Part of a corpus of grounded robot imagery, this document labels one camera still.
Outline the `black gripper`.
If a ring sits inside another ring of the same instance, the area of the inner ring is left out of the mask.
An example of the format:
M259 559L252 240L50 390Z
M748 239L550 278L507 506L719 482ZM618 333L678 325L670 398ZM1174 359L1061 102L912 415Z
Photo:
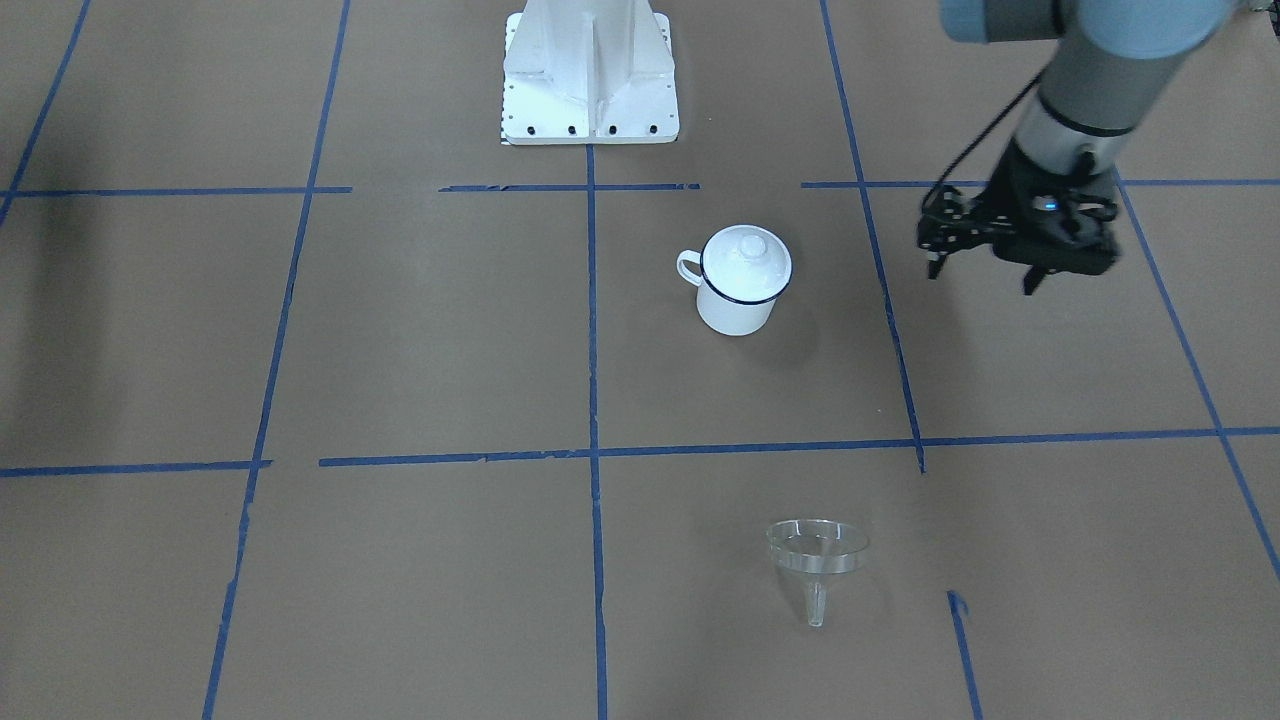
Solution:
M993 246L1007 263L1029 266L1021 292L1032 296L1050 274L1102 275L1121 256L1112 223L1114 181L1100 170L1088 145L1070 156L1068 172L1046 170L1016 141L1009 143L986 187L986 213L1011 227Z

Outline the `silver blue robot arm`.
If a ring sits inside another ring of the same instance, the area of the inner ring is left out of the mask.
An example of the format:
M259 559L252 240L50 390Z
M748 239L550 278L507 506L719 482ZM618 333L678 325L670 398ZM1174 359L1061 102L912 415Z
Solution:
M1053 40L1046 67L1010 102L1027 105L974 197L940 177L920 202L916 246L928 277L957 252L989 247L1025 268L1033 295L1050 275L1102 275L1121 250L1114 168L1187 59L1239 1L942 1L946 35L965 44Z

